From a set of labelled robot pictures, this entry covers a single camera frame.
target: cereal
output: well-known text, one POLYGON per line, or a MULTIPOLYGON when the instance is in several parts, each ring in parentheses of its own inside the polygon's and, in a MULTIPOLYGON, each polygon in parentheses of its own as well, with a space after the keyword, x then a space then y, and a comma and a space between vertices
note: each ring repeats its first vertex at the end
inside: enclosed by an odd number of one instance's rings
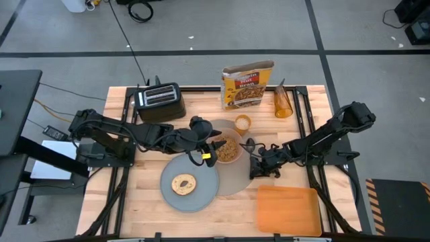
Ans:
POLYGON ((221 162, 232 161, 238 153, 236 141, 229 136, 221 136, 220 138, 216 139, 216 141, 223 140, 227 141, 227 143, 216 150, 218 160, 221 162))

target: concrete floor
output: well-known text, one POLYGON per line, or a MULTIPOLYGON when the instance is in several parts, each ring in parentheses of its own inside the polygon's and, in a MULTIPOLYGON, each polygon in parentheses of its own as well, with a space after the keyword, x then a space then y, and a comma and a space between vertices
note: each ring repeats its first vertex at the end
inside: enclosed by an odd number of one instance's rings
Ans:
MULTIPOLYGON (((382 13, 398 2, 312 0, 324 48, 428 49, 429 46, 411 46, 403 30, 382 23, 382 13)), ((18 0, 0 1, 0 32, 18 3, 18 0)), ((175 52, 191 47, 317 50, 305 0, 164 0, 151 5, 154 18, 138 24, 129 18, 126 7, 113 3, 136 51, 175 52)), ((388 14, 387 22, 400 25, 393 13, 388 14)), ((60 1, 31 0, 24 3, 5 41, 0 42, 0 70, 41 69, 43 83, 104 98, 109 86, 143 84, 132 57, 107 54, 34 58, 31 53, 129 50, 108 4, 102 2, 95 11, 70 13, 60 1), (18 52, 26 53, 29 58, 1 58, 1 54, 18 52)), ((219 85, 222 67, 269 58, 275 61, 271 84, 285 77, 287 84, 327 85, 317 54, 148 55, 137 58, 146 78, 158 75, 161 81, 176 81, 180 85, 219 85)), ((366 190, 364 180, 369 177, 430 183, 430 167, 426 165, 430 138, 430 56, 343 54, 327 59, 337 92, 337 97, 331 93, 331 99, 339 99, 341 105, 353 100, 365 102, 378 117, 371 132, 349 135, 352 149, 361 153, 355 164, 362 190, 366 190)), ((101 112, 104 105, 45 86, 40 86, 36 97, 51 108, 68 113, 84 108, 101 112)), ((37 104, 33 105, 29 119, 67 131, 67 123, 49 116, 37 104)), ((42 142, 47 137, 41 131, 27 122, 24 136, 42 142)), ((25 191, 19 191, 0 241, 48 241, 74 236, 82 196, 36 197, 32 214, 38 217, 38 222, 17 226, 24 197, 25 191)))

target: granola box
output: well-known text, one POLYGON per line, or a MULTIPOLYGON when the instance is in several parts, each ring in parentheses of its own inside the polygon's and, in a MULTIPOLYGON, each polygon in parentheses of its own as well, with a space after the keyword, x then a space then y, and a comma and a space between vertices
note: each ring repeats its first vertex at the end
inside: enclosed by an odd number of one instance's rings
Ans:
POLYGON ((259 105, 274 62, 260 61, 222 70, 221 102, 225 110, 259 105))

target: small cup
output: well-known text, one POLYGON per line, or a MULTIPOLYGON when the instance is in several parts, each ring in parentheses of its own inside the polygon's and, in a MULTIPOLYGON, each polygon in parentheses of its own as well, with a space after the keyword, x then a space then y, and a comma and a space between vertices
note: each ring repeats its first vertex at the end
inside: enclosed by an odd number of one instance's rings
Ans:
POLYGON ((241 114, 236 117, 236 120, 234 121, 234 130, 237 131, 241 136, 246 134, 250 127, 251 119, 248 116, 241 114))

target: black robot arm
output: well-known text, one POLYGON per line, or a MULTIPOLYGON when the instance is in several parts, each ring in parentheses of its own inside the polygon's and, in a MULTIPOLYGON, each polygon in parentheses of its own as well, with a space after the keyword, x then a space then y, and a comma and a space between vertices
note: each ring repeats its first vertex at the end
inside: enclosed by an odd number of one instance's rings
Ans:
POLYGON ((375 119, 365 104, 353 102, 344 106, 326 124, 305 138, 283 143, 282 147, 275 144, 270 149, 264 145, 260 147, 259 155, 251 155, 250 178, 268 177, 272 173, 278 178, 279 168, 285 163, 302 161, 302 165, 321 165, 335 141, 348 132, 356 133, 370 128, 375 119))
POLYGON ((129 146, 122 138, 129 138, 141 152, 187 153, 194 164, 203 165, 206 162, 207 166, 213 166, 217 160, 215 150, 226 141, 207 144, 206 140, 221 132, 213 130, 209 121, 197 116, 191 119, 189 127, 190 129, 173 129, 173 125, 170 124, 131 124, 107 118, 95 110, 82 110, 76 113, 69 132, 73 139, 92 138, 105 147, 106 153, 118 159, 127 159, 129 146), (122 138, 113 138, 109 134, 116 134, 122 138), (203 163, 197 163, 192 159, 191 151, 210 155, 203 159, 203 163))

